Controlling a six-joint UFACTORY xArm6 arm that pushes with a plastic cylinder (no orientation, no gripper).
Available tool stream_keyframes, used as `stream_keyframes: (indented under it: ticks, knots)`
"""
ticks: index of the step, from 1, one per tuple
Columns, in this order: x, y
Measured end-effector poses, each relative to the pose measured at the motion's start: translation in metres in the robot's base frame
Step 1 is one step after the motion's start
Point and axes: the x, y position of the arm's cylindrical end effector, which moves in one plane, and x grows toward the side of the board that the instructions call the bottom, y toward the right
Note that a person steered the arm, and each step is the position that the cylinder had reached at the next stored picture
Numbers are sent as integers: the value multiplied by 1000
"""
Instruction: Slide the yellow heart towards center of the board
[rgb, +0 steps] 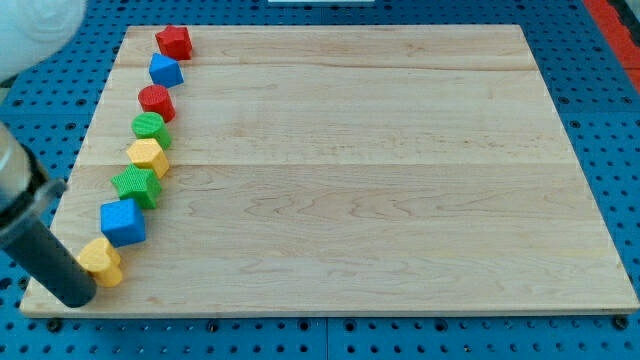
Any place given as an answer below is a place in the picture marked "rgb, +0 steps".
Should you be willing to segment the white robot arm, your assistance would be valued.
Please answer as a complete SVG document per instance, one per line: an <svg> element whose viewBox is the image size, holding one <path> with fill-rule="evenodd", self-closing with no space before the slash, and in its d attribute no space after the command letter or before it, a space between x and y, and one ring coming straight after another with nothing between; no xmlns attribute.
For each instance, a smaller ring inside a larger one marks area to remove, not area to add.
<svg viewBox="0 0 640 360"><path fill-rule="evenodd" d="M1 80L59 51L81 25L85 1L7 0L1 3ZM41 221L66 190L33 152L1 127L1 250L69 308L89 303L97 285Z"/></svg>

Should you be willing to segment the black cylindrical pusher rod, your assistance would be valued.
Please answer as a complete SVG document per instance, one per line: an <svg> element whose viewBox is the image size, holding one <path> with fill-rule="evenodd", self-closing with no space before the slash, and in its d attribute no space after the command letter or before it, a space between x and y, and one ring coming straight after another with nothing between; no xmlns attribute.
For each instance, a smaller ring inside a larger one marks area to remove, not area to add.
<svg viewBox="0 0 640 360"><path fill-rule="evenodd" d="M67 307L84 306L96 295L95 280L38 219L2 227L1 249Z"/></svg>

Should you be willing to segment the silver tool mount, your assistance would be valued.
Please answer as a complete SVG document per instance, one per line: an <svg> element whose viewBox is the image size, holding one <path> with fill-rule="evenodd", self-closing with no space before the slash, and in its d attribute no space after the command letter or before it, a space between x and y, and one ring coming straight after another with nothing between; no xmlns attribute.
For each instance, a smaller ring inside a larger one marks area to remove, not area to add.
<svg viewBox="0 0 640 360"><path fill-rule="evenodd" d="M66 189L1 124L1 239L15 240L41 225L41 215Z"/></svg>

